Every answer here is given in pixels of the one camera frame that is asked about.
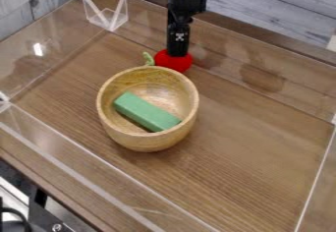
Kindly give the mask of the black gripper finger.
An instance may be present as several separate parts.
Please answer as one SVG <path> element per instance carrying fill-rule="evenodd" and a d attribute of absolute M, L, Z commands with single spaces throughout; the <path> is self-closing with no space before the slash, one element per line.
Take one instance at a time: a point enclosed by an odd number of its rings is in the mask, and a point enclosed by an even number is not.
<path fill-rule="evenodd" d="M 190 27 L 177 23 L 172 16 L 168 17 L 166 27 L 166 51 L 172 57 L 184 57 L 189 49 Z"/>

